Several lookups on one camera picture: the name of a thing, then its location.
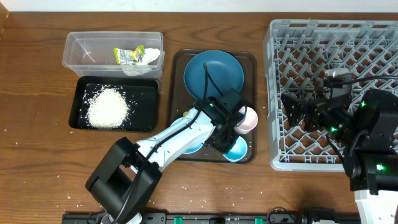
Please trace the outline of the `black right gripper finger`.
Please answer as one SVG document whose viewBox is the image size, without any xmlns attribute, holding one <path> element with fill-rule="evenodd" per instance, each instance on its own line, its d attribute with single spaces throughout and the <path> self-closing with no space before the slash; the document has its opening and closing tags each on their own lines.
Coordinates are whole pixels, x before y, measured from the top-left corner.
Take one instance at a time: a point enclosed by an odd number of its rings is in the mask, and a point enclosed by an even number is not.
<svg viewBox="0 0 398 224">
<path fill-rule="evenodd" d="M 301 122 L 302 119 L 299 120 L 299 117 L 297 116 L 297 106 L 299 104 L 309 104 L 309 103 L 307 101 L 297 98 L 296 96 L 290 96 L 286 94 L 281 95 L 281 100 L 284 109 L 286 111 L 289 125 L 298 126 L 299 122 Z"/>
<path fill-rule="evenodd" d="M 304 122 L 305 131 L 317 130 L 317 107 L 314 104 L 299 104 L 297 106 L 297 116 Z"/>
</svg>

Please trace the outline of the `light blue cup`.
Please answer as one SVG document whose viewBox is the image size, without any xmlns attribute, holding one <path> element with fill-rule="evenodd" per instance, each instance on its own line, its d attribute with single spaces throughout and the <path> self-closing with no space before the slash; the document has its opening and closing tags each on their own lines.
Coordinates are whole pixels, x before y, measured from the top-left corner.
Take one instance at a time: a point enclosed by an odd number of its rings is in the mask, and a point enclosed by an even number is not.
<svg viewBox="0 0 398 224">
<path fill-rule="evenodd" d="M 244 140 L 244 138 L 239 136 L 229 152 L 223 154 L 223 156 L 230 162 L 238 162 L 246 156 L 247 152 L 247 142 Z"/>
</svg>

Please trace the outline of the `light blue bowl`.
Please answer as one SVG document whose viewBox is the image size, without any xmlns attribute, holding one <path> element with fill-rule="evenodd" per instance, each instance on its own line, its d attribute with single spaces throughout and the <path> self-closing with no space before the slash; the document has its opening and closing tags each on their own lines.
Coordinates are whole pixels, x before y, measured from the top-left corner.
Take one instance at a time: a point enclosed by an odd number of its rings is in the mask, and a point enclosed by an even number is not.
<svg viewBox="0 0 398 224">
<path fill-rule="evenodd" d="M 175 123 L 179 122 L 181 119 L 183 119 L 183 117 L 176 119 L 174 122 L 172 122 L 171 125 L 173 126 Z M 204 146 L 204 143 L 201 142 L 201 143 L 194 145 L 191 148 L 187 149 L 183 154 L 193 154 L 194 152 L 199 151 L 203 146 Z"/>
</svg>

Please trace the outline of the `white paper napkin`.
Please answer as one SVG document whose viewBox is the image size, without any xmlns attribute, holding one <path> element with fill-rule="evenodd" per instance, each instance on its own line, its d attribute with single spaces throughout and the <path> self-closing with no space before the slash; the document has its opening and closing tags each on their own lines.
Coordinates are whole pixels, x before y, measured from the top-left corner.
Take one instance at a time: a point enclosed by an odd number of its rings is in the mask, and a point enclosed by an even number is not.
<svg viewBox="0 0 398 224">
<path fill-rule="evenodd" d="M 160 50 L 153 48 L 144 49 L 144 57 L 141 62 L 135 62 L 130 65 L 123 65 L 123 72 L 127 76 L 138 76 L 149 73 L 152 69 L 150 64 L 160 57 Z"/>
</svg>

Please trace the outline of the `white rice pile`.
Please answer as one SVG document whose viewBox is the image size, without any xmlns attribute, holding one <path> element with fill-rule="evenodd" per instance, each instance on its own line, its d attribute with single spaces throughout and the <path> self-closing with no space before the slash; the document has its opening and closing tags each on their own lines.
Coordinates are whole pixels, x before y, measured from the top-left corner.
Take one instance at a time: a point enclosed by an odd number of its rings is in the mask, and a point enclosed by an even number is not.
<svg viewBox="0 0 398 224">
<path fill-rule="evenodd" d="M 127 86 L 89 84 L 82 96 L 79 119 L 84 128 L 124 129 L 131 124 L 136 102 Z"/>
</svg>

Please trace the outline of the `silver green snack wrapper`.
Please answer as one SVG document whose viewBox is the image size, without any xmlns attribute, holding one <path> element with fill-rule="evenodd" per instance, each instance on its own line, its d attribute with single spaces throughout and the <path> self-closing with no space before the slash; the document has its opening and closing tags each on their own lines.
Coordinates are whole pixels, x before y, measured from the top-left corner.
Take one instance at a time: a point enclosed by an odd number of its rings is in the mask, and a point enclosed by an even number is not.
<svg viewBox="0 0 398 224">
<path fill-rule="evenodd" d="M 116 63 L 120 65 L 130 65 L 135 62 L 141 62 L 144 57 L 144 46 L 139 45 L 135 50 L 125 50 L 114 48 L 114 56 L 116 57 Z"/>
</svg>

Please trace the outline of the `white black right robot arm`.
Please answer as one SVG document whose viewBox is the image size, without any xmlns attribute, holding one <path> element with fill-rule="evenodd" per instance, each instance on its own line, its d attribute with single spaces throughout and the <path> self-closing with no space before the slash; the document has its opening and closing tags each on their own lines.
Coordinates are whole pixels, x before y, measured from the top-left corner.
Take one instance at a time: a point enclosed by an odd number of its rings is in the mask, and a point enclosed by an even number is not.
<svg viewBox="0 0 398 224">
<path fill-rule="evenodd" d="M 352 86 L 371 80 L 351 74 L 328 75 L 317 89 L 318 98 L 302 100 L 282 94 L 291 127 L 304 123 L 306 132 L 324 130 L 338 155 L 359 210 L 361 223 L 397 223 L 397 96 L 366 90 L 353 114 Z"/>
</svg>

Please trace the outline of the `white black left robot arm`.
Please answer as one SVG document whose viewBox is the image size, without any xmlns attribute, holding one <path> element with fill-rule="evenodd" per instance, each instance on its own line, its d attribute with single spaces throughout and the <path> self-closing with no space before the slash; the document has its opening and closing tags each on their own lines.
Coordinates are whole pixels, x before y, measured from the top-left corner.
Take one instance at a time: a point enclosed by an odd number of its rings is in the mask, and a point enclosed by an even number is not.
<svg viewBox="0 0 398 224">
<path fill-rule="evenodd" d="M 134 223 L 153 194 L 162 171 L 200 143 L 227 154 L 239 134 L 247 104 L 230 89 L 219 97 L 203 95 L 181 120 L 161 133 L 131 142 L 116 141 L 86 182 L 86 189 L 113 223 Z"/>
</svg>

